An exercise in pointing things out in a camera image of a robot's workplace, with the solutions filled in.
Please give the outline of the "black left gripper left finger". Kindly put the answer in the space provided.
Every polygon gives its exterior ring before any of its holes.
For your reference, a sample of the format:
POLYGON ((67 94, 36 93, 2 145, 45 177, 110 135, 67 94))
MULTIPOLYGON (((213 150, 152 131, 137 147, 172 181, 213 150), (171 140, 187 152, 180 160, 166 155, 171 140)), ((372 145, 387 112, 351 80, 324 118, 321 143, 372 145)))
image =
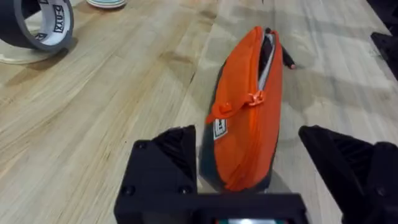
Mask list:
POLYGON ((121 195, 196 194, 196 129, 170 128, 132 147, 121 195))

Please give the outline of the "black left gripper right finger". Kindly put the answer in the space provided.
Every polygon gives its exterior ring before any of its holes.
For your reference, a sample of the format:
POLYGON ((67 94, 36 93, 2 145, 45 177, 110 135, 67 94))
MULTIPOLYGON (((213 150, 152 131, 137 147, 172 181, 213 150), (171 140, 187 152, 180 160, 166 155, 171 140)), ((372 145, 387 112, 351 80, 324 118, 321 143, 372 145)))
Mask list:
POLYGON ((397 224, 397 146, 321 126, 298 135, 342 212, 342 223, 397 224))

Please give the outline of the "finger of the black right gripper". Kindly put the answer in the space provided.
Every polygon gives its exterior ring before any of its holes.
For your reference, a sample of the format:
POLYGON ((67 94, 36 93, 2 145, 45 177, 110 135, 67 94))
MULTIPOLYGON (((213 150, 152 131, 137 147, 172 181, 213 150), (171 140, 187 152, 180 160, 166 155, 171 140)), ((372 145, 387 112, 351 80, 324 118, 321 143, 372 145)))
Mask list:
POLYGON ((397 36, 373 32, 371 39, 397 79, 397 36))
POLYGON ((367 0, 388 29, 397 28, 397 0, 367 0))

